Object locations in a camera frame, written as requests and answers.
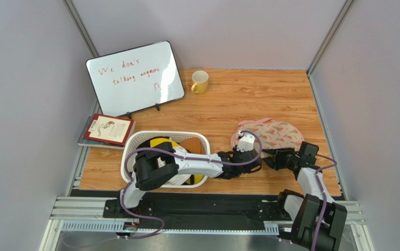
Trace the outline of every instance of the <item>whiteboard stand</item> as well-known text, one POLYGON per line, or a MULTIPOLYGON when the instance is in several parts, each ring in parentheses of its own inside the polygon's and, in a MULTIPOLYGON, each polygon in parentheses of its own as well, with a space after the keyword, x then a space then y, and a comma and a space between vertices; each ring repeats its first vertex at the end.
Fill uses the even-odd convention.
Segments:
MULTIPOLYGON (((157 111, 160 111, 160 110, 161 110, 161 108, 159 107, 159 104, 158 104, 158 103, 155 104, 155 107, 156 107, 156 110, 157 110, 157 111)), ((132 113, 131 113, 131 112, 127 112, 125 115, 126 115, 129 119, 132 119, 132 113)))

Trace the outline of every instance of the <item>whiteboard frame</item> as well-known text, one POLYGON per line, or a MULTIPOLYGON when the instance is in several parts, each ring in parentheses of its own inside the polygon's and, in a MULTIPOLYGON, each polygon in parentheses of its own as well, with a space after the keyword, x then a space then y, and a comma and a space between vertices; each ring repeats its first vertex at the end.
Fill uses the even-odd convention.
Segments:
MULTIPOLYGON (((168 103, 168 102, 172 102, 172 101, 175 101, 175 100, 179 100, 179 99, 182 99, 182 98, 184 98, 184 97, 186 96, 186 90, 185 90, 184 84, 183 84, 183 82, 182 82, 180 70, 179 70, 179 68, 178 68, 177 59, 175 58, 174 49, 172 48, 172 44, 171 44, 168 40, 162 40, 162 41, 159 41, 159 42, 154 42, 154 43, 150 43, 150 44, 138 46, 138 47, 131 48, 131 49, 127 49, 127 50, 123 50, 123 51, 118 51, 118 52, 110 53, 110 54, 107 54, 107 55, 97 56, 97 57, 95 57, 95 58, 88 59, 87 61, 85 61, 85 65, 87 65, 87 62, 90 61, 90 60, 93 60, 93 59, 103 58, 103 57, 105 57, 105 56, 110 56, 110 55, 122 53, 122 52, 125 52, 125 51, 131 51, 131 50, 134 50, 134 49, 138 49, 138 48, 142 48, 142 47, 154 45, 154 44, 157 44, 157 43, 163 43, 163 42, 168 42, 168 43, 169 43, 170 51, 172 52, 172 55, 174 56, 175 66, 177 67, 178 77, 180 78, 180 83, 181 83, 181 86, 182 86, 183 96, 182 96, 182 97, 179 97, 179 98, 172 99, 172 100, 168 100, 168 101, 163 102, 163 103, 160 103, 160 104, 156 103, 156 104, 154 104, 154 105, 152 105, 152 106, 144 107, 144 108, 141 108, 141 109, 138 109, 138 110, 135 110, 135 111, 128 111, 128 112, 126 112, 126 113, 124 113, 124 114, 122 114, 122 115, 116 116, 116 117, 122 117, 122 116, 126 116, 126 115, 127 115, 129 118, 131 118, 131 117, 132 117, 131 115, 132 115, 133 112, 141 111, 141 110, 144 110, 144 109, 147 109, 147 108, 151 108, 151 107, 156 107, 156 109, 159 111, 159 106, 160 106, 161 104, 165 104, 165 103, 168 103)), ((90 77, 90 82, 92 83, 93 90, 95 91, 96 100, 97 100, 98 103, 99 103, 99 109, 101 110, 101 113, 104 114, 104 112, 103 112, 103 110, 102 110, 102 104, 99 102, 98 94, 96 93, 95 85, 93 84, 92 76, 90 75, 90 71, 88 70, 87 67, 85 67, 85 69, 87 69, 88 76, 90 77)))

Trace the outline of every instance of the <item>floral cloth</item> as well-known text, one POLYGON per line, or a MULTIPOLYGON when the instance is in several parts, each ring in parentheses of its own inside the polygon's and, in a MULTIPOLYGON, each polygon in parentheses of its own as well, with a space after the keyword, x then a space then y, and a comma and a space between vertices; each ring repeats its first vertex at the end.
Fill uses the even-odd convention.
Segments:
MULTIPOLYGON (((300 144, 304 141, 303 135, 292 124, 265 118, 258 121, 240 122, 237 126, 237 132, 231 138, 232 147, 238 143, 238 131, 243 130, 255 133, 260 138, 263 149, 292 147, 298 151, 300 144)), ((258 144, 254 145, 254 149, 259 151, 258 144)), ((261 155, 262 158, 267 156, 267 153, 261 155)))

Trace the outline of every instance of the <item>white wall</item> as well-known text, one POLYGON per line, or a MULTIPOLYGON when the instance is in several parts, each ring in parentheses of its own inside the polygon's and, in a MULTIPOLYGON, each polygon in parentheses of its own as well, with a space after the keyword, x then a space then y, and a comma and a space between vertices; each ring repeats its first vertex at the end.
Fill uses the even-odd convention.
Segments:
POLYGON ((305 69, 344 0, 74 0, 100 55, 169 40, 180 67, 305 69))
POLYGON ((356 1, 313 80, 376 250, 400 250, 400 1, 356 1))
POLYGON ((37 250, 94 105, 60 0, 0 1, 0 250, 37 250))

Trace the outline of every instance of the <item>mug handle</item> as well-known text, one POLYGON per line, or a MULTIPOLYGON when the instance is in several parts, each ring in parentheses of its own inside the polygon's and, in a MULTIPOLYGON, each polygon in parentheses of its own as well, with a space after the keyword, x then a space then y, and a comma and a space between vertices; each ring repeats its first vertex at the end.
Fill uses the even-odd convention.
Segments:
POLYGON ((193 91, 194 93, 199 93, 197 90, 195 90, 195 87, 196 87, 197 85, 198 85, 197 83, 194 83, 194 84, 192 85, 192 88, 191 88, 190 90, 193 91))

